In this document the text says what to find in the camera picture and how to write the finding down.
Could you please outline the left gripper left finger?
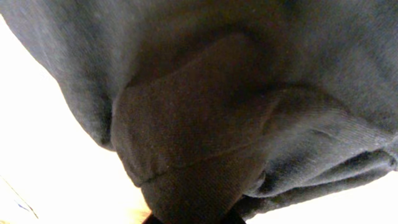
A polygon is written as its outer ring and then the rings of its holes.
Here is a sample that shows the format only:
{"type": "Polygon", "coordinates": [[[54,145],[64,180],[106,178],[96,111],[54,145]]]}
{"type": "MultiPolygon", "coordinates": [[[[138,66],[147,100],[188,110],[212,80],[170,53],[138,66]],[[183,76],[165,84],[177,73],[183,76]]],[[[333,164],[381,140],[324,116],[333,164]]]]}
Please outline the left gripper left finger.
{"type": "Polygon", "coordinates": [[[163,224],[161,220],[159,220],[154,214],[150,214],[142,224],[163,224]]]}

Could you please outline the black t-shirt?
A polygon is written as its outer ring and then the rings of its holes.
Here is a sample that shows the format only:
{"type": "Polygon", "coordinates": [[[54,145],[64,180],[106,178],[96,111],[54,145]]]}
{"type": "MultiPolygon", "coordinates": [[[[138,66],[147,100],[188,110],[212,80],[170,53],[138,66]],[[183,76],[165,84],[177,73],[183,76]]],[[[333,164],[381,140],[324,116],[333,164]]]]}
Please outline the black t-shirt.
{"type": "Polygon", "coordinates": [[[163,223],[244,221],[397,169],[397,2],[2,1],[163,223]]]}

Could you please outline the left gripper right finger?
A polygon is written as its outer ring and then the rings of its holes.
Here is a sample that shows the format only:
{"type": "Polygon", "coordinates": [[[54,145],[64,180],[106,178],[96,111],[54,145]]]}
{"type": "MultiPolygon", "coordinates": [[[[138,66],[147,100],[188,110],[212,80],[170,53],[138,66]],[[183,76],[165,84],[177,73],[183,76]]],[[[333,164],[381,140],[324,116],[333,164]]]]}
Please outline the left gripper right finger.
{"type": "Polygon", "coordinates": [[[235,209],[231,209],[223,217],[222,224],[246,224],[246,222],[235,209]]]}

